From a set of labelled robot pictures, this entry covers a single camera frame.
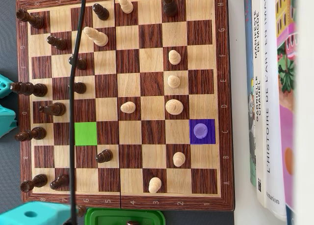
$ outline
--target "chessboard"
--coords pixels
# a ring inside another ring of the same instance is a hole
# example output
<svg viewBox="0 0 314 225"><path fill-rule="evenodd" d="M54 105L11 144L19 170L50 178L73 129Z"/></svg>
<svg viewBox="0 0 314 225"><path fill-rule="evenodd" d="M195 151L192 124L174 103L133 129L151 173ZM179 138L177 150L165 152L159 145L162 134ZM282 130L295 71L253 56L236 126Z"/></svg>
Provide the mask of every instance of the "chessboard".
<svg viewBox="0 0 314 225"><path fill-rule="evenodd" d="M43 127L44 139L21 142L21 182L45 174L48 183L22 192L23 201L69 203L69 187L57 190L50 182L69 172L69 57L74 52L81 0L16 0L16 9L44 19L35 29L17 19L19 81L42 83L43 97L19 95L20 131ZM158 210L234 210L234 170L229 62L228 0L175 0L178 14L167 17L163 0L129 0L124 13L118 0L87 0L83 27L108 36L99 47L82 33L75 82L86 92L75 93L75 176L77 203L90 207ZM100 20L92 9L109 11ZM57 50L47 43L53 35L67 43ZM169 51L181 56L169 62ZM167 80L180 79L178 88ZM183 111L171 115L169 100ZM121 111L131 101L133 113ZM39 112L60 102L62 116ZM208 133L197 138L197 124ZM112 151L105 163L95 160ZM177 167L173 156L185 155ZM149 192L153 177L161 180Z"/></svg>

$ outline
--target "dark square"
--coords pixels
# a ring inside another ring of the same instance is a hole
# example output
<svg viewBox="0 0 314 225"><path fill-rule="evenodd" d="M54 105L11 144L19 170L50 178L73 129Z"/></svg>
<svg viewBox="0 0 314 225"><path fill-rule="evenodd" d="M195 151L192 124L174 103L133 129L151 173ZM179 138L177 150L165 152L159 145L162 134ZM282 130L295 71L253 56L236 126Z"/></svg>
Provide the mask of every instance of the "dark square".
<svg viewBox="0 0 314 225"><path fill-rule="evenodd" d="M53 123L53 138L55 145L69 145L70 123Z"/></svg>
<svg viewBox="0 0 314 225"><path fill-rule="evenodd" d="M182 152L185 155L185 162L180 167L173 163L173 155ZM191 168L191 149L189 144L167 144L166 145L167 168L190 169Z"/></svg>
<svg viewBox="0 0 314 225"><path fill-rule="evenodd" d="M122 11L119 3L114 5L114 15L116 26L123 25L138 25L138 13L137 13L137 2L132 2L133 11L131 13L125 13Z"/></svg>
<svg viewBox="0 0 314 225"><path fill-rule="evenodd" d="M142 121L142 144L166 144L165 120Z"/></svg>
<svg viewBox="0 0 314 225"><path fill-rule="evenodd" d="M71 8L72 31L78 30L79 14L80 14L80 7L79 8ZM86 26L93 27L93 9L92 9L92 6L88 6L85 8L83 28Z"/></svg>
<svg viewBox="0 0 314 225"><path fill-rule="evenodd" d="M157 193L167 192L167 169L143 169L143 188L144 192L149 192L149 181L153 177L158 177L161 180L161 187Z"/></svg>
<svg viewBox="0 0 314 225"><path fill-rule="evenodd" d="M187 45L212 45L211 20L188 21Z"/></svg>
<svg viewBox="0 0 314 225"><path fill-rule="evenodd" d="M120 107L122 104L131 101L135 104L133 113L124 113ZM120 121L140 121L141 120L141 97L123 97L118 98L118 120Z"/></svg>
<svg viewBox="0 0 314 225"><path fill-rule="evenodd" d="M161 48L162 29L161 24L139 25L138 26L139 48Z"/></svg>
<svg viewBox="0 0 314 225"><path fill-rule="evenodd" d="M98 189L100 192L119 192L120 170L98 168Z"/></svg>
<svg viewBox="0 0 314 225"><path fill-rule="evenodd" d="M168 17L163 12L163 0L161 0L161 13L163 23L185 22L186 21L186 7L185 0L175 0L178 7L178 14L174 17Z"/></svg>
<svg viewBox="0 0 314 225"><path fill-rule="evenodd" d="M217 194L217 169L191 169L192 193Z"/></svg>
<svg viewBox="0 0 314 225"><path fill-rule="evenodd" d="M40 29L30 27L30 34L31 35L39 35L39 34L47 34L50 33L50 12L44 11L44 12L36 12L36 13L30 13L32 16L39 16L42 17L44 20L44 26Z"/></svg>
<svg viewBox="0 0 314 225"><path fill-rule="evenodd" d="M117 93L117 74L95 76L96 98L114 98Z"/></svg>
<svg viewBox="0 0 314 225"><path fill-rule="evenodd" d="M52 104L52 101L33 101L33 121L34 124L53 123L53 116L39 112L40 106Z"/></svg>
<svg viewBox="0 0 314 225"><path fill-rule="evenodd" d="M169 62L169 52L177 51L181 56L181 61L177 65ZM187 46L164 47L163 48L163 70L164 71L187 71Z"/></svg>
<svg viewBox="0 0 314 225"><path fill-rule="evenodd" d="M52 99L67 100L69 99L69 77L52 78Z"/></svg>
<svg viewBox="0 0 314 225"><path fill-rule="evenodd" d="M34 146L35 168L54 168L53 146Z"/></svg>
<svg viewBox="0 0 314 225"><path fill-rule="evenodd" d="M141 96L163 96L163 72L140 73Z"/></svg>
<svg viewBox="0 0 314 225"><path fill-rule="evenodd" d="M214 93L213 70L189 70L188 89L189 94L213 94Z"/></svg>
<svg viewBox="0 0 314 225"><path fill-rule="evenodd" d="M55 46L51 46L52 55L71 54L72 53L72 33L70 31L51 33L59 39L64 39L67 47L64 50L57 50Z"/></svg>
<svg viewBox="0 0 314 225"><path fill-rule="evenodd" d="M97 31L104 33L108 37L105 46L98 46L94 43L94 52L116 50L116 30L114 27L97 28Z"/></svg>
<svg viewBox="0 0 314 225"><path fill-rule="evenodd" d="M117 73L139 73L139 50L117 50Z"/></svg>
<svg viewBox="0 0 314 225"><path fill-rule="evenodd" d="M119 144L119 127L117 121L97 122L97 144Z"/></svg>
<svg viewBox="0 0 314 225"><path fill-rule="evenodd" d="M74 100L74 122L95 122L96 100L79 99Z"/></svg>
<svg viewBox="0 0 314 225"><path fill-rule="evenodd" d="M166 120L188 120L188 119L190 119L190 108L189 108L188 95L168 95L168 96L165 96L165 105L171 99L176 99L176 100L182 102L183 111L179 115L171 115L169 112L167 112L167 110L165 108L165 119Z"/></svg>
<svg viewBox="0 0 314 225"><path fill-rule="evenodd" d="M77 168L97 168L97 146L75 146L75 153Z"/></svg>
<svg viewBox="0 0 314 225"><path fill-rule="evenodd" d="M119 146L120 169L142 168L142 146L120 145Z"/></svg>
<svg viewBox="0 0 314 225"><path fill-rule="evenodd" d="M33 79L51 78L51 56L31 58Z"/></svg>

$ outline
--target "cable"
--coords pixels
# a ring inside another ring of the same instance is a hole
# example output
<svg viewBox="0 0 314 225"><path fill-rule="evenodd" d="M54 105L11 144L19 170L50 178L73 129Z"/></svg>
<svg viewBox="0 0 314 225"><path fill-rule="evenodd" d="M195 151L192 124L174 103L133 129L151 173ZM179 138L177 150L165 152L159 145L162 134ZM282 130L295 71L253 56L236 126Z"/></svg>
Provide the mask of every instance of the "cable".
<svg viewBox="0 0 314 225"><path fill-rule="evenodd" d="M70 75L70 198L71 198L71 222L77 225L76 201L75 201L75 174L74 174L74 76L79 56L80 38L82 36L83 20L85 14L86 0L82 0L80 7L78 34L75 42L75 49L73 54L73 63Z"/></svg>

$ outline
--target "white pawn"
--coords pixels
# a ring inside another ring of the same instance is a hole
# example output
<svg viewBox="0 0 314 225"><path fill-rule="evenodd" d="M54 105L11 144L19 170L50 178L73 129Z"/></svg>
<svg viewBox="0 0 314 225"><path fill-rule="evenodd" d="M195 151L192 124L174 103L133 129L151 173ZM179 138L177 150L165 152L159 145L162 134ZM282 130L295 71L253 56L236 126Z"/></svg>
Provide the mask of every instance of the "white pawn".
<svg viewBox="0 0 314 225"><path fill-rule="evenodd" d="M150 193L156 193L161 188L161 180L158 177L153 177L149 181L148 191Z"/></svg>
<svg viewBox="0 0 314 225"><path fill-rule="evenodd" d="M107 35L94 28L87 26L84 28L84 33L98 46L105 46L108 43Z"/></svg>
<svg viewBox="0 0 314 225"><path fill-rule="evenodd" d="M129 0L118 0L121 9L125 13L131 13L133 11L133 4Z"/></svg>

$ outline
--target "black pawn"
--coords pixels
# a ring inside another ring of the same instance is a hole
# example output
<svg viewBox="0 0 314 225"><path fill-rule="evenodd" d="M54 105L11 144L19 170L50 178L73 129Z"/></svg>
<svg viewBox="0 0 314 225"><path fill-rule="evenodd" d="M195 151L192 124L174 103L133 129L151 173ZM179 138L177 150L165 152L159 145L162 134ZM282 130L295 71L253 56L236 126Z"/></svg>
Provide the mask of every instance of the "black pawn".
<svg viewBox="0 0 314 225"><path fill-rule="evenodd" d="M69 63L72 65L73 64L73 57L69 58ZM77 62L77 68L80 70L85 70L87 66L86 60L83 58L79 58Z"/></svg>
<svg viewBox="0 0 314 225"><path fill-rule="evenodd" d="M96 156L96 161L98 163L104 163L110 161L112 159L112 151L111 150L103 150Z"/></svg>
<svg viewBox="0 0 314 225"><path fill-rule="evenodd" d="M163 0L163 12L168 17L174 17L178 13L178 7L175 0Z"/></svg>
<svg viewBox="0 0 314 225"><path fill-rule="evenodd" d="M29 24L36 29L40 29L44 26L44 20L42 17L37 15L32 16L22 9L19 9L16 12L16 17L23 22L29 22Z"/></svg>
<svg viewBox="0 0 314 225"><path fill-rule="evenodd" d="M100 4L96 3L93 5L93 10L100 20L104 21L108 19L109 11L105 7L102 7Z"/></svg>
<svg viewBox="0 0 314 225"><path fill-rule="evenodd" d="M47 37L48 44L54 46L57 50L65 50L67 47L67 43L64 39L54 37L53 35L50 35Z"/></svg>

